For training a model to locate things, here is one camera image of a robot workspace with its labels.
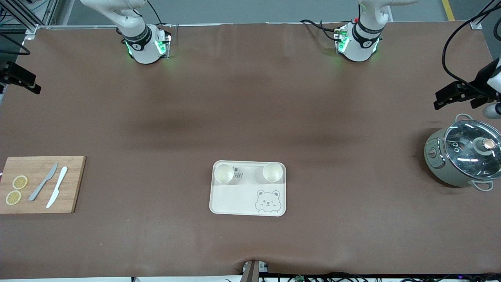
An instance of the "wooden cutting board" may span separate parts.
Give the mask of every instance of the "wooden cutting board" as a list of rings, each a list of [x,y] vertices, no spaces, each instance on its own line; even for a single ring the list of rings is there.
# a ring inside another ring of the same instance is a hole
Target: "wooden cutting board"
[[[58,163],[56,173],[47,181],[38,197],[30,202],[31,193],[43,181],[54,163]],[[77,202],[78,189],[84,171],[84,156],[58,156],[58,157],[10,157],[4,167],[4,174],[0,182],[0,214],[14,213],[72,213]],[[62,167],[68,167],[68,172],[59,187],[59,196],[50,208],[46,205],[54,191]],[[15,190],[13,180],[24,175],[28,184],[20,189],[21,200],[15,205],[8,205],[7,194]]]

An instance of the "knife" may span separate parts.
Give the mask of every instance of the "knife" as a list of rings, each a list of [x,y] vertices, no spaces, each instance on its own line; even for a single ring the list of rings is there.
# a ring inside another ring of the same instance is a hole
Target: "knife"
[[[52,176],[54,176],[57,168],[58,168],[58,163],[55,163],[54,166],[52,167],[51,171],[49,171],[49,174],[47,174],[47,176],[45,176],[45,179],[42,181],[42,183],[40,183],[40,185],[38,185],[37,189],[34,190],[33,193],[30,195],[30,197],[28,198],[28,201],[32,202],[37,198],[38,194],[40,193],[40,190],[45,185],[45,182],[49,181],[52,178]]]
[[[52,206],[52,204],[54,204],[54,201],[59,196],[59,186],[61,185],[61,182],[63,181],[63,178],[66,175],[67,171],[68,171],[68,167],[63,167],[61,169],[61,172],[59,173],[58,182],[56,183],[56,187],[54,188],[54,192],[52,192],[52,196],[51,196],[49,202],[47,203],[46,208],[50,208]]]

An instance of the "yellow floor line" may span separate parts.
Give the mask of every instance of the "yellow floor line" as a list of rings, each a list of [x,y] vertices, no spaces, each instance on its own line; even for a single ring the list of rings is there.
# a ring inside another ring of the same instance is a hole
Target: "yellow floor line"
[[[452,9],[450,8],[449,0],[442,0],[443,8],[445,9],[445,14],[447,15],[447,19],[449,21],[455,21],[454,14],[452,13]]]

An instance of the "bear face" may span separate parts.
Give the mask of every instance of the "bear face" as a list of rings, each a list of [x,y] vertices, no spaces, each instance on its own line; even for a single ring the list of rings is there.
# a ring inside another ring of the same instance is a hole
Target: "bear face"
[[[273,191],[266,193],[263,190],[258,191],[258,201],[256,202],[256,209],[264,212],[277,212],[282,208],[279,200],[280,192]]]

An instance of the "table top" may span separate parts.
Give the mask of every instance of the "table top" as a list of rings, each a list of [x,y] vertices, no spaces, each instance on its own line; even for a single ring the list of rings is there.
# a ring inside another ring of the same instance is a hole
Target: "table top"
[[[130,59],[114,30],[39,30],[18,63],[40,95],[10,87],[0,163],[87,156],[74,214],[0,216],[0,277],[501,270],[501,182],[439,182],[427,138],[469,103],[433,109],[459,26],[392,23],[369,61],[335,54],[304,25],[183,27],[172,56]],[[492,59],[465,29],[448,65],[473,79]],[[489,120],[500,127],[499,120]],[[282,217],[209,210],[217,160],[287,167]]]

